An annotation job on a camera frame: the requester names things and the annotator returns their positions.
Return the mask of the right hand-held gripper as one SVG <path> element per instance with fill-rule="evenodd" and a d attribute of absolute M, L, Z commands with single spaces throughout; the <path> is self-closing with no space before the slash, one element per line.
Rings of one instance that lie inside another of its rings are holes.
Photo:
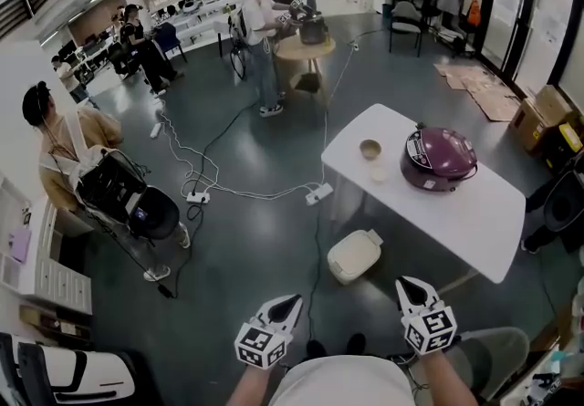
<path fill-rule="evenodd" d="M 416 354 L 424 356 L 448 348 L 457 322 L 452 308 L 439 298 L 435 288 L 412 276 L 398 277 L 395 286 L 404 338 Z"/>

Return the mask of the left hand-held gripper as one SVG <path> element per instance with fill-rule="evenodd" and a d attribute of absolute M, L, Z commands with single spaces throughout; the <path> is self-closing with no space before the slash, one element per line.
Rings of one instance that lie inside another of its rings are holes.
<path fill-rule="evenodd" d="M 240 328 L 234 342 L 236 358 L 247 366 L 271 369 L 287 354 L 287 346 L 293 339 L 291 332 L 303 305 L 300 295 L 276 297 L 266 302 Z M 279 321 L 270 314 L 271 310 L 288 310 L 288 314 Z"/>

